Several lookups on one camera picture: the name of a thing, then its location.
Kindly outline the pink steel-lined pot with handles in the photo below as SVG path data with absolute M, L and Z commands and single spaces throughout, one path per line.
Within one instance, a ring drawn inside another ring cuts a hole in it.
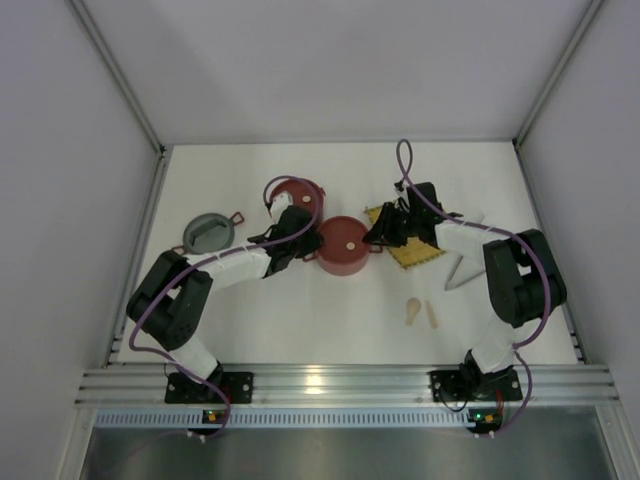
M 361 271 L 371 254 L 381 254 L 384 249 L 363 241 L 367 227 L 351 216 L 334 216 L 319 227 L 323 245 L 303 258 L 315 261 L 325 272 L 334 276 L 350 276 Z

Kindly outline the metal tongs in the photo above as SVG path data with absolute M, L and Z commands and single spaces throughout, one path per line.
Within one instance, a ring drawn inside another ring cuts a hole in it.
M 472 227 L 485 219 L 484 212 L 478 210 L 471 215 L 456 217 L 437 228 L 438 242 L 447 252 L 457 256 L 445 282 L 445 290 L 452 291 L 480 276 L 485 271 L 483 260 L 483 228 Z

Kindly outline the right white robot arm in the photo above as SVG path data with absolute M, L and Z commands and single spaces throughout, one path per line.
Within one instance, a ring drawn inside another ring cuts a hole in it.
M 400 248 L 417 239 L 458 255 L 473 278 L 486 278 L 490 320 L 458 367 L 459 384 L 440 395 L 442 400 L 475 399 L 482 389 L 510 375 L 516 351 L 527 342 L 517 331 L 533 320 L 543 327 L 566 301 L 564 279 L 541 231 L 512 233 L 474 217 L 446 213 L 430 182 L 410 187 L 399 181 L 395 189 L 398 198 L 382 205 L 364 243 Z

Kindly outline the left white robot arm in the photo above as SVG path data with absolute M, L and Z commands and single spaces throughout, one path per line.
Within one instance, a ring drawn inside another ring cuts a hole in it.
M 272 219 L 264 233 L 214 254 L 163 252 L 126 306 L 127 317 L 134 323 L 131 350 L 160 356 L 208 396 L 222 397 L 219 385 L 224 368 L 198 338 L 210 296 L 274 276 L 323 245 L 316 216 L 308 210 L 289 205 Z

